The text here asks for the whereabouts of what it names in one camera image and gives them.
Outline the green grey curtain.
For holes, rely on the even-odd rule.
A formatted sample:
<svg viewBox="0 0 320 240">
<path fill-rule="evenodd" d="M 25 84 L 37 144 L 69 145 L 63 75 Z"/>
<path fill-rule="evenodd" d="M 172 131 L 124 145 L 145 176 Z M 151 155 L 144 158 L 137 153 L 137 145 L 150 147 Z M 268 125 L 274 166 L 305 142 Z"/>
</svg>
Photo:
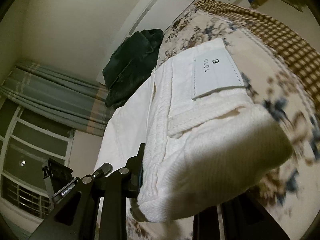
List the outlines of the green grey curtain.
<svg viewBox="0 0 320 240">
<path fill-rule="evenodd" d="M 1 95 L 50 120 L 102 136 L 114 110 L 96 81 L 31 60 L 19 60 L 1 83 Z"/>
</svg>

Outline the floral checkered bed blanket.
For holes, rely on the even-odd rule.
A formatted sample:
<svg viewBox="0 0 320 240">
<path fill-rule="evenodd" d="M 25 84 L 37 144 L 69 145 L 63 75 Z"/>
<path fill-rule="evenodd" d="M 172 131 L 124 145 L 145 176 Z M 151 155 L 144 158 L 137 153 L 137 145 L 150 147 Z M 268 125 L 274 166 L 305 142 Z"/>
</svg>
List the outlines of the floral checkered bed blanket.
<svg viewBox="0 0 320 240">
<path fill-rule="evenodd" d="M 167 31 L 158 61 L 214 38 L 239 66 L 247 94 L 293 144 L 292 157 L 250 192 L 290 239 L 309 239 L 319 223 L 319 53 L 271 16 L 201 0 Z"/>
</svg>

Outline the dark green garment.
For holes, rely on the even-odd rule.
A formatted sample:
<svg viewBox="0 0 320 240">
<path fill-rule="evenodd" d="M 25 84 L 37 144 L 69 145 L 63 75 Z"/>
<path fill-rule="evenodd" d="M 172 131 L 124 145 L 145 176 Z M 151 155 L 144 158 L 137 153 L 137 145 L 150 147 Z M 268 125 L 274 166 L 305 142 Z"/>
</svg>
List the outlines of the dark green garment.
<svg viewBox="0 0 320 240">
<path fill-rule="evenodd" d="M 111 55 L 103 69 L 107 107 L 118 108 L 148 79 L 156 67 L 164 33 L 161 29 L 135 32 Z"/>
</svg>

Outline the white pants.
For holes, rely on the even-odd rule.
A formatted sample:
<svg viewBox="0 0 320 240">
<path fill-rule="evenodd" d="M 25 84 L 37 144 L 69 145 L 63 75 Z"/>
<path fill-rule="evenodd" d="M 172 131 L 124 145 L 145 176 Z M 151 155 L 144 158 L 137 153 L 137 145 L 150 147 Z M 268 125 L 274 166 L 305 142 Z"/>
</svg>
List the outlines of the white pants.
<svg viewBox="0 0 320 240">
<path fill-rule="evenodd" d="M 220 38 L 154 70 L 109 120 L 97 164 L 125 166 L 145 144 L 143 176 L 125 214 L 140 222 L 193 216 L 257 184 L 293 152 L 283 129 L 247 95 Z"/>
</svg>

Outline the white wardrobe door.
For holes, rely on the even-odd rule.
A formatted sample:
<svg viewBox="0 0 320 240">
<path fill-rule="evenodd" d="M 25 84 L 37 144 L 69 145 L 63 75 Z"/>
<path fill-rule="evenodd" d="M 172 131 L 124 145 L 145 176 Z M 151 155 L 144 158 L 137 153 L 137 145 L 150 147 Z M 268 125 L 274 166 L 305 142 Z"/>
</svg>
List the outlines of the white wardrobe door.
<svg viewBox="0 0 320 240">
<path fill-rule="evenodd" d="M 102 70 L 111 54 L 137 31 L 166 31 L 194 0 L 99 0 L 101 57 L 96 80 L 103 84 Z"/>
</svg>

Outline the white framed window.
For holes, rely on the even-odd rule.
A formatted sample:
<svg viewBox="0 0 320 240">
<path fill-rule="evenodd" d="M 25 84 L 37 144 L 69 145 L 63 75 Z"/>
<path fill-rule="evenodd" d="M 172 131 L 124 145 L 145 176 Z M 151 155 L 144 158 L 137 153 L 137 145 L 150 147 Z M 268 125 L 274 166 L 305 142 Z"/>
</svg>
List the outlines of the white framed window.
<svg viewBox="0 0 320 240">
<path fill-rule="evenodd" d="M 1 198 L 39 219 L 50 211 L 42 165 L 69 164 L 74 129 L 1 98 Z"/>
</svg>

